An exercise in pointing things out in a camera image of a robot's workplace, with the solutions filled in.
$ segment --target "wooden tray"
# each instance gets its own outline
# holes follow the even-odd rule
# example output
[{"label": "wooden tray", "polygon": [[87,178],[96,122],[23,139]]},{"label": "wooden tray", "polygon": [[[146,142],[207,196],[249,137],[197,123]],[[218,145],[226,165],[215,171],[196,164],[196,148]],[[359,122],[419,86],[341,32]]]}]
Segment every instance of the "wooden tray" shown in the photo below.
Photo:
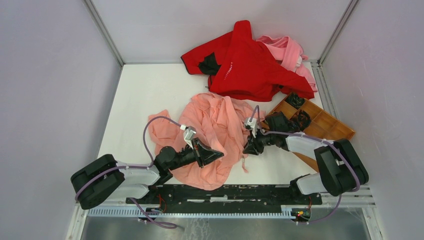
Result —
[{"label": "wooden tray", "polygon": [[[288,119],[291,119],[295,114],[298,114],[300,110],[303,110],[309,114],[311,119],[310,125],[304,130],[307,135],[327,140],[350,140],[355,135],[354,130],[308,99],[305,99],[303,105],[299,109],[296,109],[286,101],[289,96],[290,94],[287,95],[277,106],[275,106],[268,115],[282,112]],[[268,128],[266,123],[262,122],[261,124],[262,127]],[[317,161],[297,152],[294,152],[294,154],[315,171],[319,172]]]}]

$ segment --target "white wall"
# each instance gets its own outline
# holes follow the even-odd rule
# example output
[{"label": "white wall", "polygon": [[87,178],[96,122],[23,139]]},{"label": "white wall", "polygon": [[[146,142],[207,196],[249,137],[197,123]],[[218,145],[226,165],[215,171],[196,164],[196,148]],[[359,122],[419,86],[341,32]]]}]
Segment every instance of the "white wall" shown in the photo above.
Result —
[{"label": "white wall", "polygon": [[389,240],[423,239],[424,1],[361,1],[324,74]]},{"label": "white wall", "polygon": [[317,60],[350,0],[93,0],[127,63],[182,54],[250,20],[256,37],[289,35]]},{"label": "white wall", "polygon": [[120,67],[81,0],[0,8],[0,239],[64,239]]}]

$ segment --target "pink garment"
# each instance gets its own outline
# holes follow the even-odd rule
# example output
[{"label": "pink garment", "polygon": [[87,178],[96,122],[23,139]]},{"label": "pink garment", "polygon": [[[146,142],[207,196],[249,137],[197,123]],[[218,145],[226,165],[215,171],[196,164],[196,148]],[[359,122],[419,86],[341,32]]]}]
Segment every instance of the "pink garment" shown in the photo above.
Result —
[{"label": "pink garment", "polygon": [[[199,138],[212,149],[223,152],[224,156],[200,168],[197,162],[172,170],[173,176],[180,182],[199,189],[214,190],[221,187],[227,180],[230,170],[242,156],[249,131],[243,123],[253,113],[252,107],[245,101],[219,96],[214,93],[200,93],[191,101],[178,120],[180,124],[196,128],[195,138]],[[156,116],[169,117],[163,110]],[[168,120],[159,118],[148,128],[151,140],[156,143],[155,153],[158,154],[165,146],[173,147],[177,152],[186,146],[183,131]]]},{"label": "pink garment", "polygon": [[314,77],[302,63],[302,60],[308,60],[308,56],[303,55],[304,50],[299,43],[289,36],[273,39],[263,35],[256,41],[264,43],[275,60],[282,61],[281,66],[297,73],[299,76],[305,77],[312,90],[314,92],[318,91]]}]

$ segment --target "red jacket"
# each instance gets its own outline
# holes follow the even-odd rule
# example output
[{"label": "red jacket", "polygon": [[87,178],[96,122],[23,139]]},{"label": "red jacket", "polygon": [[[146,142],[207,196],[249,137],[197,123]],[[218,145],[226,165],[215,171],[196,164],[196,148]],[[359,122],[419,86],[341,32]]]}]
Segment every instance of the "red jacket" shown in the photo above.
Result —
[{"label": "red jacket", "polygon": [[181,59],[189,74],[216,73],[209,77],[209,91],[222,96],[269,102],[281,91],[314,98],[303,76],[279,65],[262,42],[252,39],[247,20],[236,22],[232,32],[192,49]]}]

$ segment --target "clothing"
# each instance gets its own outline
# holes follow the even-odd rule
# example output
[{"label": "clothing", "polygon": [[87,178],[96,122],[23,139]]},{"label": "clothing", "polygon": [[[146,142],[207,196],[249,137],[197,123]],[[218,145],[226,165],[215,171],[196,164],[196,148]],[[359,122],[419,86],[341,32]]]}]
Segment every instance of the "clothing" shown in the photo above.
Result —
[{"label": "clothing", "polygon": [[[200,168],[197,162],[172,170],[173,176],[180,182],[199,189],[214,190],[221,187],[227,180],[232,166],[237,163],[243,154],[249,131],[244,128],[244,121],[251,117],[252,107],[245,101],[219,96],[214,93],[200,93],[191,98],[183,110],[178,122],[196,129],[196,138],[212,149],[224,153],[224,157]],[[156,115],[149,116],[149,120],[156,116],[169,117],[164,110]],[[159,118],[153,121],[148,131],[151,140],[156,143],[155,153],[159,153],[165,146],[180,151],[186,142],[183,131],[166,119]]]},{"label": "clothing", "polygon": [[303,55],[304,50],[299,43],[291,39],[289,36],[273,39],[264,35],[256,41],[264,43],[275,60],[282,61],[281,66],[302,77],[305,77],[312,90],[314,92],[318,92],[315,78],[312,76],[309,69],[307,69],[302,63],[303,60],[308,60],[308,56]]},{"label": "clothing", "polygon": [[189,74],[212,73],[209,91],[222,96],[269,102],[281,91],[314,98],[304,77],[280,66],[265,44],[252,39],[247,20],[236,22],[232,32],[192,49],[181,59]]}]

